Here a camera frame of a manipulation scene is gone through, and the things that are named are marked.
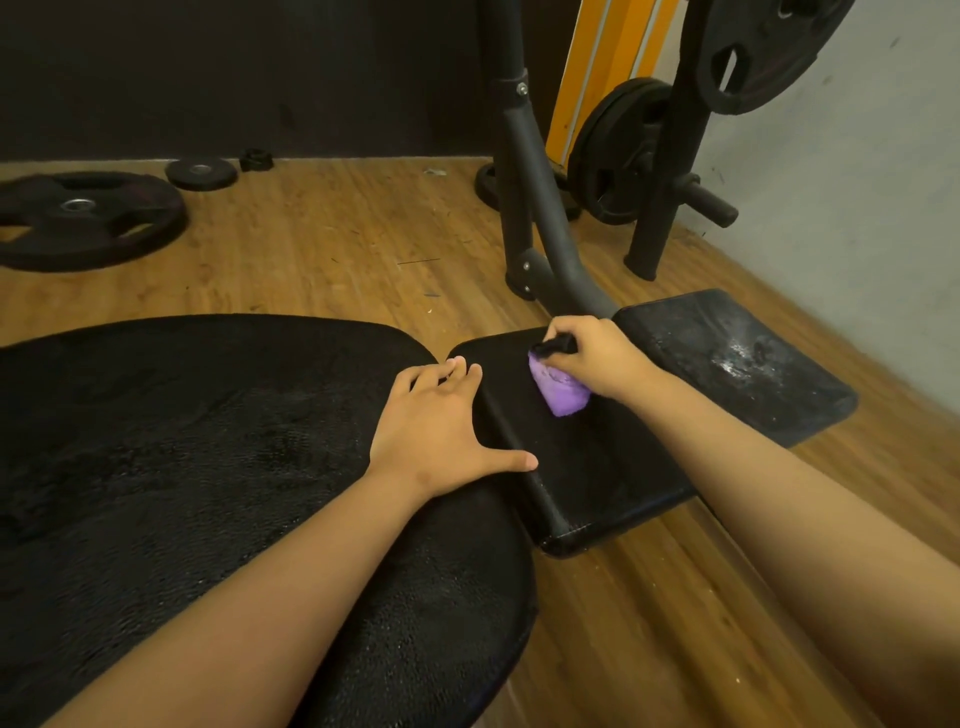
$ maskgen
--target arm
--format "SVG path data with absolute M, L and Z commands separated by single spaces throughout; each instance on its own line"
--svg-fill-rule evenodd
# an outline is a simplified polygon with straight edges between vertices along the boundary
M 960 724 L 960 569 L 656 367 L 611 321 L 548 360 L 657 435 L 804 630 L 891 725 Z
M 417 510 L 484 475 L 537 466 L 529 453 L 477 443 L 470 412 L 481 376 L 460 357 L 401 372 L 367 473 L 161 627 L 48 728 L 285 726 Z

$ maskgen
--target black leather cushion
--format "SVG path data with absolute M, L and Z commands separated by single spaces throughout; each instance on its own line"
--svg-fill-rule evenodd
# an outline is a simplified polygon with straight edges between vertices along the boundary
M 0 724 L 36 726 L 365 470 L 392 328 L 196 316 L 0 350 Z M 489 484 L 424 508 L 351 613 L 300 726 L 468 726 L 536 614 Z
M 850 415 L 856 393 L 761 324 L 726 293 L 701 291 L 621 309 L 613 320 L 664 369 L 741 420 L 792 446 Z M 544 328 L 460 345 L 484 366 L 476 417 L 540 467 L 512 493 L 534 541 L 568 556 L 694 495 L 680 467 L 633 413 L 594 396 L 556 418 L 530 375 Z
M 716 288 L 621 308 L 613 320 L 663 369 L 785 448 L 856 409 L 849 385 Z
M 527 449 L 540 467 L 511 494 L 530 536 L 551 556 L 571 556 L 669 510 L 693 486 L 660 441 L 626 407 L 593 396 L 587 408 L 554 417 L 530 375 L 527 352 L 546 328 L 461 344 L 484 368 L 476 430 L 490 445 Z

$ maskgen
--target person's left arm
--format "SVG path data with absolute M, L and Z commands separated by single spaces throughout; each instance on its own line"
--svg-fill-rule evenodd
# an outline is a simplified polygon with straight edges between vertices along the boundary
M 484 475 L 537 466 L 529 453 L 477 442 L 471 408 L 481 376 L 460 357 L 401 372 L 360 480 L 161 627 L 45 726 L 285 726 L 417 510 Z

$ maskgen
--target white wall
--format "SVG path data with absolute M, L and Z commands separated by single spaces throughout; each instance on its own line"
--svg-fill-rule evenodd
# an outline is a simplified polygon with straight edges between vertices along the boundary
M 740 217 L 681 222 L 960 413 L 960 3 L 858 0 L 780 97 L 711 118 L 694 171 Z

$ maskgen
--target purple cloth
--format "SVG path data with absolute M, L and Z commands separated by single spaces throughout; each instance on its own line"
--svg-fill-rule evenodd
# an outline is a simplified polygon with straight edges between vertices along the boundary
M 532 353 L 527 356 L 530 374 L 534 376 L 540 393 L 556 417 L 579 412 L 590 400 L 590 390 L 569 374 L 548 367 Z

